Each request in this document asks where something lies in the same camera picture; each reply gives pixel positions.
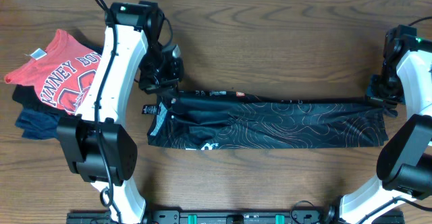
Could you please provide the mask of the black orange-patterned jersey shirt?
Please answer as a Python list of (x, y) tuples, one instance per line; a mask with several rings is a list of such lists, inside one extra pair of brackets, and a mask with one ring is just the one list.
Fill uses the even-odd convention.
[(152, 146), (184, 150), (352, 148), (384, 145), (394, 106), (365, 98), (278, 101), (230, 91), (181, 91), (142, 108)]

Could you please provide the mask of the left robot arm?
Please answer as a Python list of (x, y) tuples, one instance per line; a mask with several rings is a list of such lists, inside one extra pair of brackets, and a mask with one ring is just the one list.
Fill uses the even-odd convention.
[(151, 223), (133, 178), (138, 148), (126, 131), (126, 108), (133, 85), (177, 96), (183, 61), (178, 46), (159, 42), (168, 20), (156, 3), (99, 5), (106, 24), (101, 61), (82, 104), (59, 120), (57, 133), (70, 171), (99, 191), (105, 212), (72, 212), (67, 222)]

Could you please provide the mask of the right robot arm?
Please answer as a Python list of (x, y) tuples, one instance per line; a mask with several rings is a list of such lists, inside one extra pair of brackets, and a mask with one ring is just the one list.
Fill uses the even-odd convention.
[(413, 23), (399, 25), (385, 35), (383, 58), (367, 96), (405, 105), (407, 121), (380, 152), (376, 174), (331, 205), (322, 223), (403, 223), (401, 204), (431, 211), (419, 204), (431, 196), (431, 41)]

